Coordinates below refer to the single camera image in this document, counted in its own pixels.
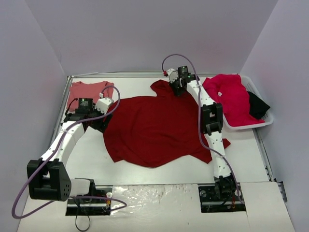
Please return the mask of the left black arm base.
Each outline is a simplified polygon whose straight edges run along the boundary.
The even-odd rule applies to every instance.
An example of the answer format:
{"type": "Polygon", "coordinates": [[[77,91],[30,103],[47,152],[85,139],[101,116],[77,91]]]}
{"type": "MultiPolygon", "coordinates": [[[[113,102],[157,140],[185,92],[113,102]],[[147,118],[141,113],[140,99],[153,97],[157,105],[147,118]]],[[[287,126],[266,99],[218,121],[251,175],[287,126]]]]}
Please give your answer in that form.
{"type": "MultiPolygon", "coordinates": [[[[96,186],[95,197],[112,197],[112,186],[96,186]]],[[[68,199],[65,216],[109,216],[111,202],[102,199],[68,199]]]]}

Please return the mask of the dark red t-shirt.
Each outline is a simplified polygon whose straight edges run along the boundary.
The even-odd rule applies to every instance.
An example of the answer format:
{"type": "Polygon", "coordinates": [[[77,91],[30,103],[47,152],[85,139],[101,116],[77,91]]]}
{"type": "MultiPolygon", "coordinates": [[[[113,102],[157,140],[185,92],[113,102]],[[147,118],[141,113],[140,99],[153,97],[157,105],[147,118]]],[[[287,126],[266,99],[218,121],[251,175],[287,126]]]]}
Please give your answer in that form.
{"type": "Polygon", "coordinates": [[[167,81],[151,84],[156,96],[121,99],[103,134],[114,162],[156,168],[191,155],[210,163],[211,153],[198,137],[198,105],[187,92],[177,97],[167,81]]]}

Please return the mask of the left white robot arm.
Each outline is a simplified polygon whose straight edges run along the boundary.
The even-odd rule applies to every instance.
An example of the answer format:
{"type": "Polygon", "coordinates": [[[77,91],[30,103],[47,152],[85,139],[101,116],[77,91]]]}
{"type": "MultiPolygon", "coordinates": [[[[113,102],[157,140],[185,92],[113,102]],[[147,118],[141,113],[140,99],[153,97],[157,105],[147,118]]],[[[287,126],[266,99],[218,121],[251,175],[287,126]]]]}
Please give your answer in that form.
{"type": "Polygon", "coordinates": [[[87,128],[104,133],[112,115],[107,114],[113,100],[100,98],[96,103],[89,98],[78,98],[78,107],[73,113],[66,112],[62,129],[38,159],[27,165],[29,195],[32,199],[46,201],[66,201],[80,196],[86,202],[96,199],[94,180],[69,177],[66,170],[68,159],[78,140],[87,128]]]}

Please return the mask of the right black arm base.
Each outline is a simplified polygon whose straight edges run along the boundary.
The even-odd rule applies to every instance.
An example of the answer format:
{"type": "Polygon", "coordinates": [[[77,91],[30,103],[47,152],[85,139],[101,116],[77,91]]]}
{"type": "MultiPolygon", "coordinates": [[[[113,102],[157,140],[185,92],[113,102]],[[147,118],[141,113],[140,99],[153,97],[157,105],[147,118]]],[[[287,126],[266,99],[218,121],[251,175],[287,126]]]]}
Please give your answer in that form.
{"type": "Polygon", "coordinates": [[[201,213],[232,213],[246,212],[244,198],[238,183],[236,188],[229,190],[222,196],[215,191],[215,184],[198,184],[198,193],[201,213]]]}

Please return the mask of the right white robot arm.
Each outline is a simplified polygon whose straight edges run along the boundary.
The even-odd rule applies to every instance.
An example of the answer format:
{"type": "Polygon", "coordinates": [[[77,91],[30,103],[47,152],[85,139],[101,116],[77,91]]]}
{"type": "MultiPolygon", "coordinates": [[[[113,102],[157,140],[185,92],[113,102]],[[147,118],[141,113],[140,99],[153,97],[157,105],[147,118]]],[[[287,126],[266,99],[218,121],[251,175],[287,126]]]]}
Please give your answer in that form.
{"type": "Polygon", "coordinates": [[[214,194],[224,200],[235,189],[232,172],[225,160],[225,148],[222,138],[223,107],[216,103],[203,88],[196,75],[188,71],[187,66],[168,69],[164,75],[169,78],[175,95],[188,92],[198,104],[198,127],[208,143],[214,169],[214,194]]]}

